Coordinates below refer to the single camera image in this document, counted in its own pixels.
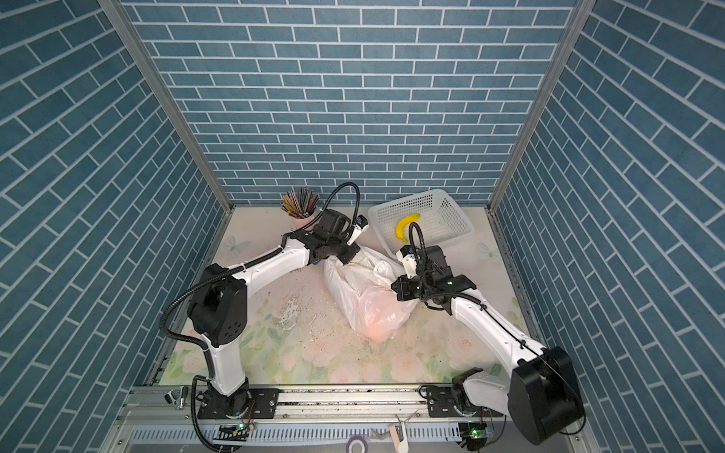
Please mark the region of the white plastic bag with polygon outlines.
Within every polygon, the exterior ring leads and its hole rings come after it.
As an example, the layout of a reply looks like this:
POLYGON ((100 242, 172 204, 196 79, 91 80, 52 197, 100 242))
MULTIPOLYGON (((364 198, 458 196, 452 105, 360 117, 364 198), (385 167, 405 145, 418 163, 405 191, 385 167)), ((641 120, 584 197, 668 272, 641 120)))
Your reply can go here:
POLYGON ((376 343, 395 337, 418 304, 416 299, 399 301, 391 289, 404 275, 400 264, 369 247, 347 264, 338 258, 324 263, 327 288, 349 326, 376 343))

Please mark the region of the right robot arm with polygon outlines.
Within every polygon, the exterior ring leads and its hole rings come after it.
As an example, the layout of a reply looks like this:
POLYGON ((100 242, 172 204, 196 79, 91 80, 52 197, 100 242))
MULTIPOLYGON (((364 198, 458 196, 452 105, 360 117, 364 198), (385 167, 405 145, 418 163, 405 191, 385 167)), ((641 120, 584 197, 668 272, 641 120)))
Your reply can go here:
POLYGON ((491 349, 508 377, 497 383, 481 368, 455 377, 446 397, 458 413, 500 413, 533 445, 586 421, 577 376, 564 349, 545 347, 508 321, 469 277, 452 273, 440 247, 405 245, 396 257, 404 268, 391 285, 398 300, 417 299, 455 318, 491 349))

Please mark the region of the pink pencil cup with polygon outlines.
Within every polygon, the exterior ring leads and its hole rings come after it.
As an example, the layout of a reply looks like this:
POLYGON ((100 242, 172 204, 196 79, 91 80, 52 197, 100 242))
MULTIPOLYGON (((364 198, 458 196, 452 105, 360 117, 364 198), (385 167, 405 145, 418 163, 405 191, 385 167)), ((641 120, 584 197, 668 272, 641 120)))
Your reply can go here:
POLYGON ((317 222, 317 214, 313 214, 306 218, 294 218, 293 219, 293 230, 312 230, 317 222))

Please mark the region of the coloured pencils bunch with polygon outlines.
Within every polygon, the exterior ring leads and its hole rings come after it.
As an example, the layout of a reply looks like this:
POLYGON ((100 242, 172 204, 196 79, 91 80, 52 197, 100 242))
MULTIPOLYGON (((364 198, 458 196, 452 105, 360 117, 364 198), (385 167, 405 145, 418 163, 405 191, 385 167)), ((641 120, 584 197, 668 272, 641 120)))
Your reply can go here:
POLYGON ((308 187, 288 191, 282 196, 281 209, 296 219, 307 219, 316 210, 319 194, 308 187))

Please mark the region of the white plastic basket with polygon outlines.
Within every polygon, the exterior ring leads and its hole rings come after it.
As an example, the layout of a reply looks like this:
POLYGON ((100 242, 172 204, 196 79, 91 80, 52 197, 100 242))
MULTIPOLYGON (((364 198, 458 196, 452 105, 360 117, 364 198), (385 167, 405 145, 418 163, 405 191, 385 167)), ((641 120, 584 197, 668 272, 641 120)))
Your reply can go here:
POLYGON ((441 189, 411 194, 373 206, 367 214, 383 249, 392 258, 404 246, 404 241, 396 234, 398 224, 413 214, 419 215, 416 222, 421 227, 427 245, 448 247, 475 232, 475 226, 466 213, 441 189))

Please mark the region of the yellow toy banana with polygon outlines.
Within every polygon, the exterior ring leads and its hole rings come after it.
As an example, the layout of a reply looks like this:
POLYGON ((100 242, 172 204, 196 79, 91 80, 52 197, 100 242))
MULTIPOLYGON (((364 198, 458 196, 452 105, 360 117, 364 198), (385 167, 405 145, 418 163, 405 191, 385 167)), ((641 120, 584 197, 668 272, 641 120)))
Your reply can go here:
POLYGON ((407 215, 406 217, 402 218, 398 224, 396 224, 395 234, 396 237, 402 241, 403 243, 409 243, 409 233, 408 229, 409 226, 415 222, 417 222, 420 219, 421 215, 419 213, 414 213, 407 215))

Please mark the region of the pink white clip tool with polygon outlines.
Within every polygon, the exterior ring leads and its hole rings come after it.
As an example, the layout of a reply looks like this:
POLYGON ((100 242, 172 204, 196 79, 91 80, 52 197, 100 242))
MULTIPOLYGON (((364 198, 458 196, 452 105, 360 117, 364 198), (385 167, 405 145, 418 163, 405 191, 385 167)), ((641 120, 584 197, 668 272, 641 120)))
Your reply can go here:
POLYGON ((396 453, 410 452, 409 438, 404 421, 398 420, 395 424, 390 425, 389 433, 396 453))

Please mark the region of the purple tape roll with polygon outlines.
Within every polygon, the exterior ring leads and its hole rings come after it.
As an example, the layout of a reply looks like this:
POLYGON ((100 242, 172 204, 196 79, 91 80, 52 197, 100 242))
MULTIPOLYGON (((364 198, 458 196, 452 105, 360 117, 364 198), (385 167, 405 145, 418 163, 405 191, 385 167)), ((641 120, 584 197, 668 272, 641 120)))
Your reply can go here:
POLYGON ((362 435, 353 435, 347 440, 346 453, 368 453, 368 443, 362 435))

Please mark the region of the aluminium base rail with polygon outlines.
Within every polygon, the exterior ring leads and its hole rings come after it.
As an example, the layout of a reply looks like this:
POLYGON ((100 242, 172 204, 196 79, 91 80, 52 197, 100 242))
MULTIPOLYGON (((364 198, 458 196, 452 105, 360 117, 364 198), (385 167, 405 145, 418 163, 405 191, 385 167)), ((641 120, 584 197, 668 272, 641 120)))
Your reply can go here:
POLYGON ((136 387, 102 445, 104 452, 346 452, 362 435, 368 452, 396 452, 389 426, 406 424, 410 452, 593 452, 587 430, 568 428, 533 445, 513 421, 484 410, 430 415, 421 384, 254 386, 251 411, 224 418, 198 403, 192 420, 188 387, 136 387))

